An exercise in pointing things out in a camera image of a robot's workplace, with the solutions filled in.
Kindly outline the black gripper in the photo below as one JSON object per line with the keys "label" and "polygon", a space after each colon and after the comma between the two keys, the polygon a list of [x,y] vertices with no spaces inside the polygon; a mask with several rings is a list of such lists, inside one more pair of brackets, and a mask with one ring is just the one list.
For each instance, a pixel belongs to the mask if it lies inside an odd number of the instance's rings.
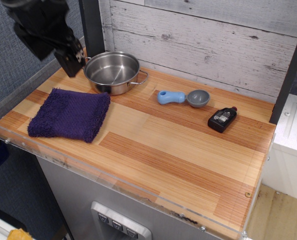
{"label": "black gripper", "polygon": [[55,50],[54,56],[70,78],[84,68],[84,50],[66,22],[69,6],[65,0],[2,0],[1,4],[15,21],[17,37],[40,61]]}

